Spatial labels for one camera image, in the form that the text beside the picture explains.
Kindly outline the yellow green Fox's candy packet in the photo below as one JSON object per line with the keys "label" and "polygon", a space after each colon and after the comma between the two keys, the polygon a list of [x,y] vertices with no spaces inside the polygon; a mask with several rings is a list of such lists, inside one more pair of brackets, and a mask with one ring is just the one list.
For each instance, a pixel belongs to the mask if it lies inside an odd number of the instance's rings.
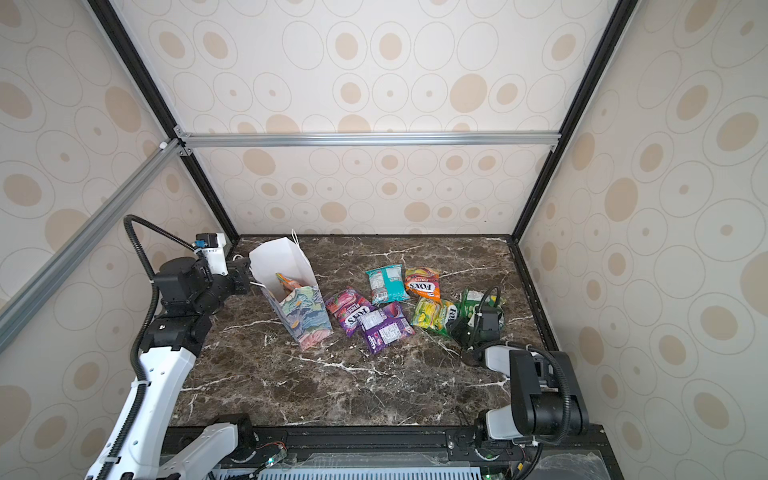
{"label": "yellow green Fox's candy packet", "polygon": [[443,336],[448,336],[448,327],[457,318],[458,308],[453,302],[421,298],[416,304],[410,324]]}

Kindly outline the colourful painted paper bag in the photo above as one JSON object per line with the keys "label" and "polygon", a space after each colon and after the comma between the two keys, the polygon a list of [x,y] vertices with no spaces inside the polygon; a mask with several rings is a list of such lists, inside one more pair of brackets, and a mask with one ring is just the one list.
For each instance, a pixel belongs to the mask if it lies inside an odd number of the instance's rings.
{"label": "colourful painted paper bag", "polygon": [[255,286],[302,351],[320,344],[332,325],[312,266],[292,233],[248,254]]}

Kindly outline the orange multicolour Fox's candy packet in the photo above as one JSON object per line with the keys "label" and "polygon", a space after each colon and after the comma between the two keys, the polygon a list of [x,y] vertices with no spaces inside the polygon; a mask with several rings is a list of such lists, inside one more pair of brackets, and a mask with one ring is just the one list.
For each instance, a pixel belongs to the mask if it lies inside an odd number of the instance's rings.
{"label": "orange multicolour Fox's candy packet", "polygon": [[275,276],[287,294],[303,287],[303,284],[300,281],[287,277],[282,273],[276,272]]}

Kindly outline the purple snack packet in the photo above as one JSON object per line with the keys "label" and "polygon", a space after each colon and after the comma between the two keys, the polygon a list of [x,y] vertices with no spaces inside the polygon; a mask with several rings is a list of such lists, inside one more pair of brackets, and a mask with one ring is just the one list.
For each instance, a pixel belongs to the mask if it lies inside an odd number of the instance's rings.
{"label": "purple snack packet", "polygon": [[362,315],[358,323],[365,343],[373,355],[415,334],[398,302],[389,303]]}

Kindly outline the pink Fox's candy packet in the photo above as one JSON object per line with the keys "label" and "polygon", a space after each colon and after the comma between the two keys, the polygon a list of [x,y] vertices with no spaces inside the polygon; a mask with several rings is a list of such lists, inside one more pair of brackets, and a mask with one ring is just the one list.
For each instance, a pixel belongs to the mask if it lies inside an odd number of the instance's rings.
{"label": "pink Fox's candy packet", "polygon": [[373,304],[354,288],[326,296],[324,304],[348,337],[358,331],[359,319],[375,309]]}

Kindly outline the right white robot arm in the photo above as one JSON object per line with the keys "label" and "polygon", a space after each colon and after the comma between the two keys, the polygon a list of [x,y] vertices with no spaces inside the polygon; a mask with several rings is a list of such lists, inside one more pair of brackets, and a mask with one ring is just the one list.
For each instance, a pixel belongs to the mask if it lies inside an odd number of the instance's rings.
{"label": "right white robot arm", "polygon": [[584,435],[589,414],[567,354],[501,339],[502,311],[485,302],[447,325],[465,364],[503,375],[509,402],[476,420],[476,444],[558,445]]}

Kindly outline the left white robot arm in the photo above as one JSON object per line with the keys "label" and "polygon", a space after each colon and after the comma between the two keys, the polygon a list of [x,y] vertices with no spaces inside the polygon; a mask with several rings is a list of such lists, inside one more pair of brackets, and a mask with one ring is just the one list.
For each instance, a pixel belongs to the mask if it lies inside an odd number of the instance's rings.
{"label": "left white robot arm", "polygon": [[204,479],[239,443],[236,422],[204,428],[171,459],[161,459],[174,405],[200,356],[214,314],[233,295],[249,292],[249,261],[227,261],[215,272],[204,258],[180,257],[151,274],[148,323],[129,359],[136,375],[89,479]]}

